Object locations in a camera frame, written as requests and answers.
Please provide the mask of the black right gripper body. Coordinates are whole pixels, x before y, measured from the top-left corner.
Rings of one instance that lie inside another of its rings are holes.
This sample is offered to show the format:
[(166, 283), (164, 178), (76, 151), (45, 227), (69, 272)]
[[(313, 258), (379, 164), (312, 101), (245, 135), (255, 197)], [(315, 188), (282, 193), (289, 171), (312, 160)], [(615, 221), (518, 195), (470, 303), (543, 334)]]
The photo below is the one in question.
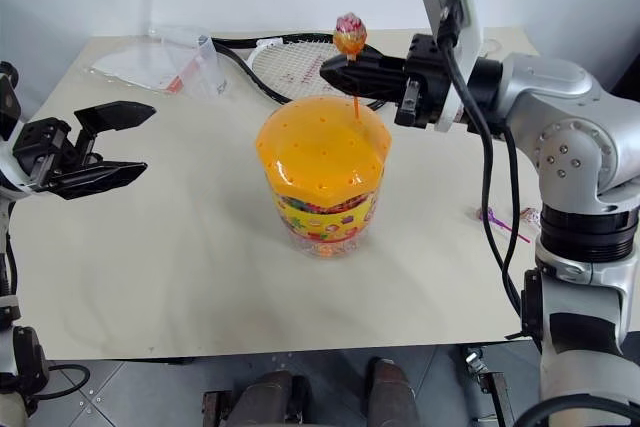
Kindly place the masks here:
[(435, 124), (442, 114), (451, 81), (445, 59), (431, 35), (413, 36), (403, 73), (406, 81), (394, 123), (421, 129)]

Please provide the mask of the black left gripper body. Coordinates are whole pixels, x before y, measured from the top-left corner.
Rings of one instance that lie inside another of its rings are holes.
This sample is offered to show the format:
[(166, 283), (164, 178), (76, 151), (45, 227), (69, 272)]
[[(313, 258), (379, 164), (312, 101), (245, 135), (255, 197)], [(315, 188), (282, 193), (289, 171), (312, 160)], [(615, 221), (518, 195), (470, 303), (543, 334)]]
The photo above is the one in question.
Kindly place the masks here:
[(49, 117), (27, 123), (12, 147), (13, 157), (27, 175), (33, 191), (57, 191), (92, 183), (101, 176), (93, 155), (96, 127), (81, 122), (75, 143), (68, 139), (70, 125)]

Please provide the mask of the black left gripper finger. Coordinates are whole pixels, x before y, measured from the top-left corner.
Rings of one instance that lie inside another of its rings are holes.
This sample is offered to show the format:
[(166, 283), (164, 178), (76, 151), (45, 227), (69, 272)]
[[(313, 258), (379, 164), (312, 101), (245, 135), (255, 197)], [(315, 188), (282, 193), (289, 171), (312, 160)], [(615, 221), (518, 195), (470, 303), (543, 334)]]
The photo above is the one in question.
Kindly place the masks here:
[(114, 101), (77, 110), (74, 115), (81, 125), (81, 130), (75, 149), (85, 158), (92, 152), (100, 133), (138, 127), (155, 113), (154, 107), (133, 101)]
[(96, 195), (129, 185), (141, 176), (148, 165), (144, 162), (101, 161), (69, 172), (54, 174), (46, 191), (65, 200)]

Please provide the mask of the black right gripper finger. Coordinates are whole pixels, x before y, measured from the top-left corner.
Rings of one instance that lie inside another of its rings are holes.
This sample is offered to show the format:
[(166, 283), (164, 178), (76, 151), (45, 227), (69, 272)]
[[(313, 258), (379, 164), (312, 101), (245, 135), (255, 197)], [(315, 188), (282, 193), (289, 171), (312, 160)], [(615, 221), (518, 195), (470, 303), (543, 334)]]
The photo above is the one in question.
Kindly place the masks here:
[(359, 54), (360, 60), (367, 60), (377, 63), (404, 63), (403, 57), (385, 55), (383, 52), (374, 48), (373, 46), (366, 44), (361, 53)]
[(335, 89), (358, 97), (401, 97), (406, 86), (404, 63), (377, 63), (336, 56), (325, 61), (319, 75)]

